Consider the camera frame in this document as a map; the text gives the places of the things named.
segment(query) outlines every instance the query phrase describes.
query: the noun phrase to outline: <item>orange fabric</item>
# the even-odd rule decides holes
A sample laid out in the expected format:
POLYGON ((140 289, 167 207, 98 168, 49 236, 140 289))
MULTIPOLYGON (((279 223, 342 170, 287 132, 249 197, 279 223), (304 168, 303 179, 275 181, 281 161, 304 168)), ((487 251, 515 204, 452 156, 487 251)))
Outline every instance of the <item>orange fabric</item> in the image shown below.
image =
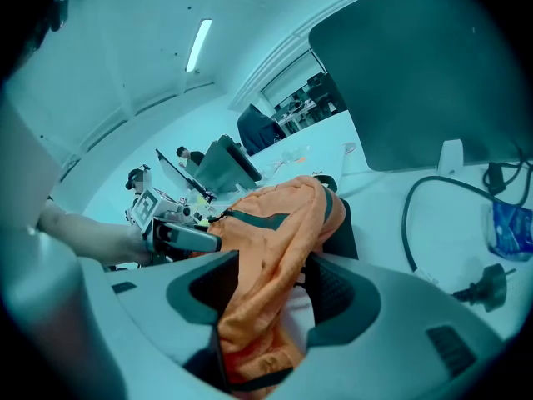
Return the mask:
MULTIPOLYGON (((222 250, 239 250, 239 282, 218 323, 224 362, 231 383, 242 383, 295 367, 303 354, 280 324, 280 312, 311 251, 339 228, 346 209, 331 192, 327 221, 326 193, 313 177, 265 187, 231 209, 257 217, 289 216, 277 230, 253 227, 234 217, 213 223, 208 232, 222 238, 222 250)), ((260 390, 260 397, 271 389, 260 390)))

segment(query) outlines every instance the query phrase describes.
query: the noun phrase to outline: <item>chair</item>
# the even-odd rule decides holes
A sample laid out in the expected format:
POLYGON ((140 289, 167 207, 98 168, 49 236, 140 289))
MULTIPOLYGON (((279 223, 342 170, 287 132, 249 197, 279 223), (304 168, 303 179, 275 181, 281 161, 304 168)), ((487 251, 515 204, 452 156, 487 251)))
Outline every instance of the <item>chair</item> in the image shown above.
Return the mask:
POLYGON ((237 120, 237 127, 241 142, 250 156, 286 138, 279 124, 254 105, 249 105, 241 114, 237 120))

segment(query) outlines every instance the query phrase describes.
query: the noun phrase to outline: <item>black cable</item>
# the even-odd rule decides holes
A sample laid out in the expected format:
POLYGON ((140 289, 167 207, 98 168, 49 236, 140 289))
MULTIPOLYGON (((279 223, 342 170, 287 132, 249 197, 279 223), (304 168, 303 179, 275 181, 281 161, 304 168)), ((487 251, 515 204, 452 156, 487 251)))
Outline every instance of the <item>black cable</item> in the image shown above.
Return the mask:
MULTIPOLYGON (((516 177, 518 177, 518 175, 520 174, 520 170, 522 169, 522 167, 524 166, 524 164, 526 166, 529 166, 531 168, 532 164, 529 163, 527 160, 526 160, 526 156, 524 156, 524 153, 522 152, 522 150, 519 148, 519 147, 516 147, 517 151, 518 151, 518 156, 520 158, 520 161, 518 162, 518 164, 513 164, 513 163, 498 163, 498 165, 501 167, 501 168, 514 168, 516 169, 516 172, 513 173, 513 176, 510 177, 509 179, 507 179, 507 181, 504 181, 503 184, 505 186, 507 185, 510 185, 515 179, 516 177)), ((483 173, 483 185, 485 186, 485 188, 489 188, 490 186, 490 183, 488 181, 488 177, 489 177, 489 170, 485 170, 485 173, 483 173)))
MULTIPOLYGON (((526 164, 527 166, 529 166, 528 173, 526 174, 526 189, 524 190, 524 194, 522 195, 521 200, 514 206, 523 206, 527 200, 527 196, 529 195, 529 190, 530 190, 530 185, 531 185, 531 174, 533 173, 533 164, 527 161, 526 161, 526 164)), ((450 179, 448 177, 432 175, 429 177, 423 177, 422 179, 419 179, 418 181, 416 181, 411 187, 411 189, 409 190, 409 192, 407 193, 406 202, 403 206, 403 214, 401 215, 401 242, 403 243, 403 249, 406 253, 407 261, 409 263, 409 266, 411 267, 412 272, 416 271, 417 266, 416 266, 415 259, 413 258, 413 255, 411 253, 409 242, 407 240, 407 213, 409 211, 409 205, 411 203, 413 193, 420 185, 422 185, 422 183, 427 183, 428 181, 442 181, 444 183, 452 183, 458 187, 463 187, 467 190, 472 191, 473 193, 479 194, 480 196, 486 198, 487 200, 491 200, 492 202, 510 204, 510 203, 504 202, 503 200, 500 200, 497 197, 490 195, 487 191, 484 191, 478 187, 473 187, 468 183, 456 181, 455 179, 450 179)))

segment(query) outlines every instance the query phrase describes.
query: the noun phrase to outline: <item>person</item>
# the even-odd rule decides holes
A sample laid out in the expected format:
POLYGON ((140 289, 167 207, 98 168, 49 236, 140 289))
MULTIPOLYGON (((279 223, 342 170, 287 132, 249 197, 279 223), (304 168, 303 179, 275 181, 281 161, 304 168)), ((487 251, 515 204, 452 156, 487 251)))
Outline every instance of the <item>person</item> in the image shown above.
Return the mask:
POLYGON ((185 162, 180 162, 180 166, 184 168, 187 164, 187 160, 191 160, 193 163, 195 163, 197 166, 200 166, 200 163, 202 162, 203 158, 205 157, 203 152, 199 151, 189 151, 185 147, 179 147, 176 150, 176 155, 179 158, 185 159, 185 162))
POLYGON ((130 171, 127 175, 126 190, 133 190, 135 192, 132 208, 135 206, 135 203, 141 196, 142 192, 151 186, 152 173, 146 164, 130 171))
POLYGON ((139 227, 67 213, 51 198, 39 215, 37 229, 66 243, 79 257, 96 259, 105 267, 121 263, 148 265, 151 260, 139 227))

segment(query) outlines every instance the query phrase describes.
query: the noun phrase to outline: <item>fluorescent light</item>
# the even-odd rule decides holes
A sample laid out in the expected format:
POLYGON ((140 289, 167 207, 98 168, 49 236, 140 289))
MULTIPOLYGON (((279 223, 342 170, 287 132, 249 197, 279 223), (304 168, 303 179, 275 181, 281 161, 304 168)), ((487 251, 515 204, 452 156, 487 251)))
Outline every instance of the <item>fluorescent light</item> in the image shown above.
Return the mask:
POLYGON ((209 31, 209 27, 211 26, 212 22, 213 22, 212 19, 204 19, 202 20, 202 23, 200 24, 197 37, 194 39, 194 44, 192 45, 191 54, 189 55, 189 61, 187 62, 187 69, 185 70, 188 73, 193 71, 194 67, 197 64, 198 55, 200 55, 203 41, 206 39, 207 32, 209 31))

